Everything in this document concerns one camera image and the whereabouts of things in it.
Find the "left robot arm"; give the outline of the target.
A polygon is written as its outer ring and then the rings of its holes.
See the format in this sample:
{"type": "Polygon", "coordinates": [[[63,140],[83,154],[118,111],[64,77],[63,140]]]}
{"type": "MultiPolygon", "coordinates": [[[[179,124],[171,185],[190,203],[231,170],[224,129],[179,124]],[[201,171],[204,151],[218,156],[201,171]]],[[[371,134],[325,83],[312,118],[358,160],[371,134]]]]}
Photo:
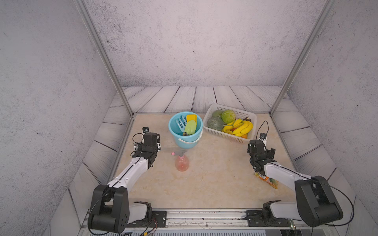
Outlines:
{"type": "Polygon", "coordinates": [[[152,223],[155,228],[158,225],[150,203],[129,202],[129,192],[137,180],[153,167],[161,150],[159,134],[147,132],[141,135],[142,140],[134,144],[131,162],[125,170],[108,184],[100,184],[93,191],[88,228],[95,236],[121,234],[128,225],[133,224],[145,228],[152,223]]]}

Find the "pink spray bottle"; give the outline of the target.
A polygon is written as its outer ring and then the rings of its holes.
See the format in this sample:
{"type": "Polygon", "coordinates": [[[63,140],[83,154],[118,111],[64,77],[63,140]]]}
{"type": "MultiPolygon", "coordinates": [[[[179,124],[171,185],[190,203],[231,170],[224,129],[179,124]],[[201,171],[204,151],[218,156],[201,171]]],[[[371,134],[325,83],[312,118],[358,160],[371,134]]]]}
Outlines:
{"type": "Polygon", "coordinates": [[[171,155],[176,156],[175,167],[180,172],[185,172],[190,166],[190,161],[185,155],[185,151],[172,152],[171,155]]]}

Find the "front aluminium rail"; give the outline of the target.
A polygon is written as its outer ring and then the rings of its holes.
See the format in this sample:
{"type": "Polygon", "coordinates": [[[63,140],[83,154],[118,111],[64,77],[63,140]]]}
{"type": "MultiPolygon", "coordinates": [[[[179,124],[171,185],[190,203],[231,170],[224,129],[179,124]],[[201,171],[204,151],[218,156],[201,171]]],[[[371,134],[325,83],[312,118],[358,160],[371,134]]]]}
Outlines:
{"type": "Polygon", "coordinates": [[[79,236],[301,236],[291,224],[287,227],[250,227],[248,209],[164,209],[165,217],[154,220],[149,227],[126,228],[122,233],[89,230],[85,219],[79,236]]]}

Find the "light blue rake pale handle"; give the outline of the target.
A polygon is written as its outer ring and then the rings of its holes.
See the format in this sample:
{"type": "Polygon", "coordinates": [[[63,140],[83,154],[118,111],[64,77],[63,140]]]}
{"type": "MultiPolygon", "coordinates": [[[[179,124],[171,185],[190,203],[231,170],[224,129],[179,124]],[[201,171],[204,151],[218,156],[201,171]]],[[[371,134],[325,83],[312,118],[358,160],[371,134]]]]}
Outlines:
{"type": "Polygon", "coordinates": [[[185,132],[185,128],[186,128],[186,125],[187,125],[187,121],[186,119],[183,117],[183,116],[179,116],[176,120],[175,120],[178,128],[181,130],[181,132],[185,132]]]}

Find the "yellow shovel blue-tipped handle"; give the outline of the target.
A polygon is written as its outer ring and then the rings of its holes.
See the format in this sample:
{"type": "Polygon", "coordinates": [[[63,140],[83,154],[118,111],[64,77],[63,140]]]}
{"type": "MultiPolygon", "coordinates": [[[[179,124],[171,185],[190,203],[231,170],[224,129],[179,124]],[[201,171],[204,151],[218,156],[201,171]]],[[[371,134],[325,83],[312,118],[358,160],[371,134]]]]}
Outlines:
{"type": "Polygon", "coordinates": [[[197,115],[196,114],[189,114],[186,116],[186,121],[189,123],[190,121],[194,121],[197,123],[197,115]]]}

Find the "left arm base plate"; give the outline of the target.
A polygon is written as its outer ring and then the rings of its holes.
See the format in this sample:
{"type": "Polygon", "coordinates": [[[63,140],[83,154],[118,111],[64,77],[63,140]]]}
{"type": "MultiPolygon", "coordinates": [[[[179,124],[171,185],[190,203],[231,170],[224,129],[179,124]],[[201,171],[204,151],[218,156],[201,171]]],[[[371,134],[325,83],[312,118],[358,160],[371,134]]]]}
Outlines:
{"type": "Polygon", "coordinates": [[[130,223],[126,228],[165,228],[166,220],[167,211],[153,210],[144,219],[130,223]]]}

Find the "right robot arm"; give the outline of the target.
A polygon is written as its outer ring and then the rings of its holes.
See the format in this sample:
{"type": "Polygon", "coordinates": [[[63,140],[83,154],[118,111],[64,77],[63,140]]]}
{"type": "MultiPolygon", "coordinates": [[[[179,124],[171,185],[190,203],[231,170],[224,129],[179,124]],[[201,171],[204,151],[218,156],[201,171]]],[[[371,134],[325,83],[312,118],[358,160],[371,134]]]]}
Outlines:
{"type": "Polygon", "coordinates": [[[260,215],[266,225],[280,225],[281,219],[292,219],[315,228],[343,219],[344,213],[333,193],[334,188],[324,177],[311,177],[282,166],[274,160],[275,150],[267,149],[262,140],[251,140],[247,152],[259,176],[282,183],[296,196],[294,203],[281,200],[266,202],[260,215]]]}

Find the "netted green melon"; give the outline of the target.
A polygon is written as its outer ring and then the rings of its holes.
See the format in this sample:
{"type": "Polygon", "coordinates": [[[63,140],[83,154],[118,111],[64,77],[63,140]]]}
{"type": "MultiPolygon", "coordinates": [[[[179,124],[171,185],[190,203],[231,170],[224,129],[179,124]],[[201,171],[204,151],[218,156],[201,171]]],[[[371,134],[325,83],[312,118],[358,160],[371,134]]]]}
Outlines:
{"type": "Polygon", "coordinates": [[[221,117],[215,116],[208,119],[207,127],[213,130],[222,131],[224,123],[221,117]]]}

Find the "green cabbage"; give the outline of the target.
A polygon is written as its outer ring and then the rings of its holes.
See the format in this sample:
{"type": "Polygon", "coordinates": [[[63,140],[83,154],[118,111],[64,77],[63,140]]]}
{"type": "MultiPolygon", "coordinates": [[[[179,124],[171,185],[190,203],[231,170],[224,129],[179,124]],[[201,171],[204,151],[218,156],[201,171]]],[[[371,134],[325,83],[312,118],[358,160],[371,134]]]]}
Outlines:
{"type": "Polygon", "coordinates": [[[229,124],[236,120],[236,115],[232,110],[226,110],[222,113],[221,119],[225,124],[229,124]]]}

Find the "smooth green fruit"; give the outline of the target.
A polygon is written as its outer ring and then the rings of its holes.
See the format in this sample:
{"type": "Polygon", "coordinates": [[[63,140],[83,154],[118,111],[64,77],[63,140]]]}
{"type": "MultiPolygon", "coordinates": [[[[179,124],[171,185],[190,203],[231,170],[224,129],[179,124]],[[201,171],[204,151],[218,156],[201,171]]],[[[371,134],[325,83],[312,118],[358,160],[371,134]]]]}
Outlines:
{"type": "Polygon", "coordinates": [[[221,118],[223,111],[222,110],[216,110],[212,113],[212,117],[219,117],[221,118]]]}

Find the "right metal frame post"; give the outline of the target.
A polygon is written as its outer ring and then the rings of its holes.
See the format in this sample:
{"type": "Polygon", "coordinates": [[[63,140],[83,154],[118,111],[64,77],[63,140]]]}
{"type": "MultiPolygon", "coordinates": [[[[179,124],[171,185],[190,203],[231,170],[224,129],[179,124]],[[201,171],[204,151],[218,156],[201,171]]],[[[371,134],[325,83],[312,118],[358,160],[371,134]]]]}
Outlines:
{"type": "Polygon", "coordinates": [[[314,24],[314,27],[312,28],[312,30],[310,31],[310,34],[296,60],[296,62],[294,63],[288,77],[286,78],[283,86],[282,86],[282,89],[280,91],[280,93],[278,94],[278,97],[277,99],[275,100],[270,112],[269,112],[269,115],[270,117],[273,117],[274,114],[278,111],[278,108],[282,102],[282,100],[284,99],[284,96],[285,94],[288,92],[290,86],[292,85],[295,77],[297,76],[301,66],[303,65],[303,63],[305,62],[307,56],[309,55],[310,51],[311,51],[311,48],[312,46],[314,45],[314,43],[316,42],[316,39],[318,38],[318,36],[320,35],[321,31],[322,31],[322,28],[324,27],[325,23],[327,22],[328,18],[330,17],[334,7],[335,7],[335,4],[336,4],[336,0],[327,0],[325,2],[325,5],[316,21],[316,23],[314,24]]]}

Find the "white plastic basket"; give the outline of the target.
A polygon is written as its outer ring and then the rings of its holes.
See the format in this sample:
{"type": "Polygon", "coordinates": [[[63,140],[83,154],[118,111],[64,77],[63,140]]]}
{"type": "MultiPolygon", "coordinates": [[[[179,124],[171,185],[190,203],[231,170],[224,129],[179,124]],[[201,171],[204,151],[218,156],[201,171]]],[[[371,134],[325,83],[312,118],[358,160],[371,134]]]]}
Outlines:
{"type": "Polygon", "coordinates": [[[209,134],[239,143],[255,138],[257,115],[223,105],[212,104],[203,120],[209,134]]]}

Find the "metal frame post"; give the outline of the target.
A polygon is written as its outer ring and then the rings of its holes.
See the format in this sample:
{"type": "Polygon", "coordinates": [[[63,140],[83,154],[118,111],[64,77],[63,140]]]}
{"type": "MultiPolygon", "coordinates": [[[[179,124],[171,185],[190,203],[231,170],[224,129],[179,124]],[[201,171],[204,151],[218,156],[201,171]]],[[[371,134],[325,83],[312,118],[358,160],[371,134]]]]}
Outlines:
{"type": "Polygon", "coordinates": [[[290,86],[292,85],[295,77],[297,76],[301,66],[303,65],[303,63],[305,62],[307,56],[309,55],[310,51],[311,51],[311,48],[312,46],[314,45],[314,43],[316,42],[316,39],[318,38],[318,36],[320,35],[321,31],[322,31],[322,28],[324,27],[325,23],[327,22],[328,18],[330,17],[334,7],[335,7],[335,4],[336,4],[336,0],[327,0],[325,2],[325,5],[316,21],[316,23],[314,24],[314,27],[312,28],[312,30],[310,31],[310,34],[296,60],[296,62],[294,63],[288,77],[286,78],[283,86],[282,86],[282,89],[280,91],[280,93],[278,94],[278,97],[277,99],[275,100],[270,112],[269,112],[269,115],[270,117],[273,117],[274,114],[278,111],[278,108],[282,102],[282,100],[284,99],[284,96],[285,94],[288,92],[290,86]]]}
{"type": "Polygon", "coordinates": [[[83,22],[84,22],[84,24],[85,24],[85,26],[86,26],[86,28],[87,28],[87,30],[89,32],[89,35],[90,35],[91,39],[94,42],[94,45],[95,45],[95,47],[96,47],[96,49],[98,51],[98,54],[101,57],[101,60],[102,60],[104,66],[105,66],[105,68],[106,68],[106,70],[107,70],[107,72],[109,74],[109,77],[110,77],[110,79],[111,79],[111,81],[112,81],[112,83],[113,83],[113,85],[114,85],[114,87],[115,87],[118,95],[120,96],[120,99],[121,99],[123,105],[125,106],[128,114],[133,117],[134,116],[134,112],[132,111],[131,106],[128,103],[128,100],[126,98],[124,90],[121,87],[120,81],[119,81],[119,79],[118,79],[118,77],[116,75],[116,72],[115,72],[115,70],[114,70],[114,68],[112,66],[112,63],[111,63],[111,61],[110,61],[110,59],[109,59],[109,57],[108,57],[108,55],[106,53],[106,50],[105,50],[105,48],[104,48],[104,46],[103,46],[103,44],[101,42],[101,39],[100,39],[100,37],[98,35],[96,27],[95,27],[95,25],[93,23],[93,20],[92,20],[92,18],[90,16],[90,13],[89,13],[89,11],[88,11],[88,9],[86,7],[85,1],[83,1],[83,0],[75,0],[74,2],[75,2],[76,6],[78,8],[79,13],[81,14],[83,22]]]}

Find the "orange seed packet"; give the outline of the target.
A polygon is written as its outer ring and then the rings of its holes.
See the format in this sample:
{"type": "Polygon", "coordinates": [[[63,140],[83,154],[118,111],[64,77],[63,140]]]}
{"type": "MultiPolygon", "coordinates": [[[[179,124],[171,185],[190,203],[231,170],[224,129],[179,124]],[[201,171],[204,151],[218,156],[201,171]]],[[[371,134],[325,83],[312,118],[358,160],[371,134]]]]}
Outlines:
{"type": "Polygon", "coordinates": [[[273,178],[269,178],[267,176],[264,176],[260,173],[255,173],[255,176],[258,177],[260,180],[264,181],[265,183],[269,184],[274,189],[278,189],[278,181],[276,181],[273,178]]]}

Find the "green trowel wooden handle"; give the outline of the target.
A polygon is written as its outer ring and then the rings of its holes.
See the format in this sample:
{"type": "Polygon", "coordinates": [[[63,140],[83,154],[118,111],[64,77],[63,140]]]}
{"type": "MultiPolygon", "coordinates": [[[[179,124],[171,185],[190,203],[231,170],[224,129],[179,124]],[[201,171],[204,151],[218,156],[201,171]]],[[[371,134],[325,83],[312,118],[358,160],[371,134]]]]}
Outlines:
{"type": "Polygon", "coordinates": [[[189,123],[187,123],[183,136],[190,136],[190,135],[195,134],[196,127],[197,127],[197,123],[195,123],[194,121],[190,121],[189,123]]]}

